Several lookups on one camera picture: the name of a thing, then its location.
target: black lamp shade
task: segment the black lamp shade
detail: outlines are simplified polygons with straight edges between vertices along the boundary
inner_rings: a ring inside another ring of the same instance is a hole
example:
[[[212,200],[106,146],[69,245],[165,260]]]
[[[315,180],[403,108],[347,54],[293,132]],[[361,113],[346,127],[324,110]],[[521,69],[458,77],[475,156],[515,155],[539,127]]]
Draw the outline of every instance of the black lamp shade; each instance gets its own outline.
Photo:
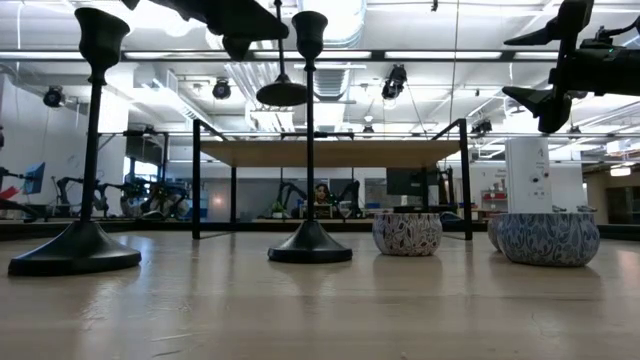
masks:
[[[273,84],[258,91],[256,98],[269,106],[298,106],[307,102],[307,87],[292,83],[287,74],[280,74]]]

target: computer monitor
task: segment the computer monitor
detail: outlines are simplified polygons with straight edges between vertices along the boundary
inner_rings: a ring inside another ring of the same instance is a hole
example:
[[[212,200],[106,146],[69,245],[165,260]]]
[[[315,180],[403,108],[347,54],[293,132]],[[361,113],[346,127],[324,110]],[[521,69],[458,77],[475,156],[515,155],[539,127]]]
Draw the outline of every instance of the computer monitor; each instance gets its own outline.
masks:
[[[42,191],[42,179],[44,178],[45,163],[30,166],[24,174],[24,193],[27,195],[39,194]]]
[[[387,195],[424,196],[429,186],[438,185],[436,167],[422,169],[387,169]]]

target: person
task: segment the person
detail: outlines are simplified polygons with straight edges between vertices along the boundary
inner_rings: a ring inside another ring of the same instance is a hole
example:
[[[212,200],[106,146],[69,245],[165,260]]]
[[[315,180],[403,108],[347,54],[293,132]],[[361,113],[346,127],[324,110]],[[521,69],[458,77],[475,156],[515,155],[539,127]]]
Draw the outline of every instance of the person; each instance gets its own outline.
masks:
[[[327,184],[316,185],[316,204],[328,204],[329,203],[329,186]]]
[[[338,208],[331,203],[331,191],[327,184],[316,185],[315,203],[318,205],[324,205],[316,206],[315,208],[316,218],[318,219],[331,218],[331,208],[333,208],[333,216],[337,216],[339,214]]]

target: spotlight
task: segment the spotlight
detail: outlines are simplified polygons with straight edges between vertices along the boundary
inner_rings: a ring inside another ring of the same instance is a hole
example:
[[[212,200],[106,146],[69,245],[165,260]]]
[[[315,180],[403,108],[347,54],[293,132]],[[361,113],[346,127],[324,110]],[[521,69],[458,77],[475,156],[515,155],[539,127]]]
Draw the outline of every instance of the spotlight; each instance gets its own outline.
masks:
[[[218,100],[226,100],[231,96],[231,88],[229,87],[229,79],[218,78],[216,85],[213,87],[213,97]]]
[[[488,118],[478,120],[471,125],[472,134],[486,134],[491,131],[493,131],[493,126]]]
[[[404,90],[405,82],[407,82],[407,71],[404,69],[404,65],[394,64],[387,81],[384,82],[382,98],[384,100],[396,99]]]
[[[62,86],[49,86],[49,91],[44,94],[42,101],[47,107],[59,108],[64,106],[67,99],[62,93]]]

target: cable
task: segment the cable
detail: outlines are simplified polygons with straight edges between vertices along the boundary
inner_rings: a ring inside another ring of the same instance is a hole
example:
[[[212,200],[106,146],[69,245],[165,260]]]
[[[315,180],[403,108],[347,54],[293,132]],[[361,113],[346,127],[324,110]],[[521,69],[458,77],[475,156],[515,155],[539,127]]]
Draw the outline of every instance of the cable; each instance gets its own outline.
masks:
[[[416,102],[413,99],[413,92],[411,91],[411,85],[409,85],[409,80],[407,80],[407,89],[409,90],[409,96],[411,97],[411,103],[413,104],[413,109],[416,112],[416,116],[418,117],[418,121],[420,122],[420,126],[422,127],[422,132],[424,133],[424,136],[426,138],[427,137],[427,129],[424,127],[424,123],[422,122],[422,119],[420,118],[420,112],[418,111],[418,106],[416,105]]]
[[[18,5],[18,13],[16,14],[16,32],[18,33],[18,50],[22,49],[22,32],[21,29],[21,18],[22,18],[22,8],[24,7],[24,1]],[[20,62],[16,62],[16,73],[18,74],[18,78],[20,77]]]
[[[47,107],[47,120],[44,124],[44,133],[42,134],[42,147],[40,151],[40,160],[44,159],[44,152],[47,149],[47,131],[49,131],[49,115],[51,114],[51,108]]]
[[[449,125],[453,123],[453,99],[455,93],[456,86],[456,70],[458,66],[458,30],[460,24],[460,0],[457,0],[456,3],[456,37],[455,43],[453,46],[453,75],[451,76],[451,98],[449,104]],[[447,132],[447,141],[449,140],[449,136],[451,135],[451,131]],[[444,158],[444,167],[447,168],[447,158]]]

